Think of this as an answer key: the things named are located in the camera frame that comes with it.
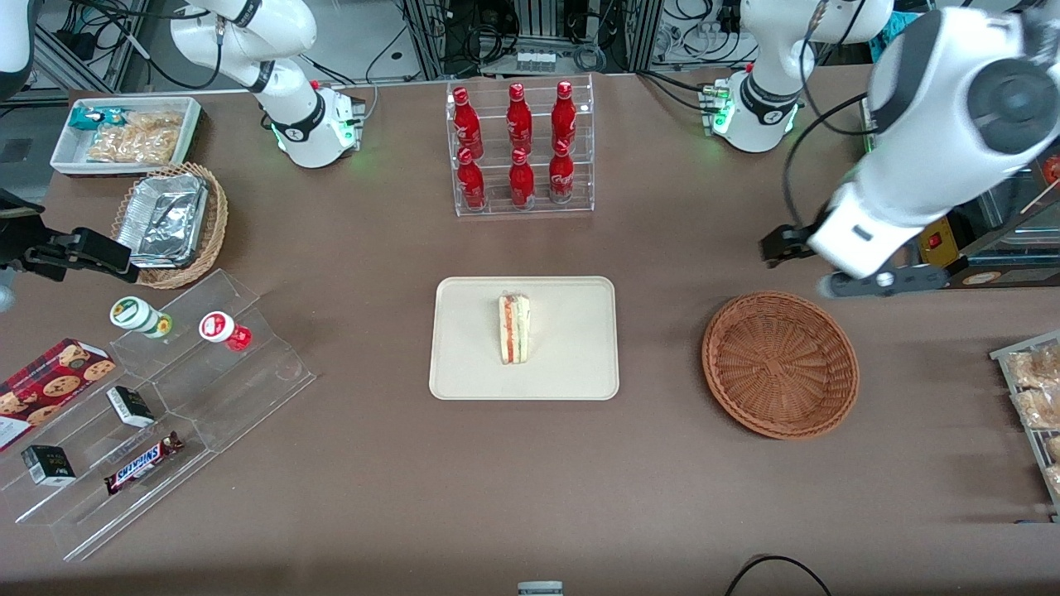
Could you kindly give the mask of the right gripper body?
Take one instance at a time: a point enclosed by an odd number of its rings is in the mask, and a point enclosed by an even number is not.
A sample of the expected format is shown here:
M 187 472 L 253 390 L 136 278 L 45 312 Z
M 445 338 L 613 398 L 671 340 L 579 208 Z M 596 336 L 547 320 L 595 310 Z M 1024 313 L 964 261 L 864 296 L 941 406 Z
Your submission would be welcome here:
M 41 204 L 1 191 L 1 268 L 19 268 L 26 250 L 49 241 Z

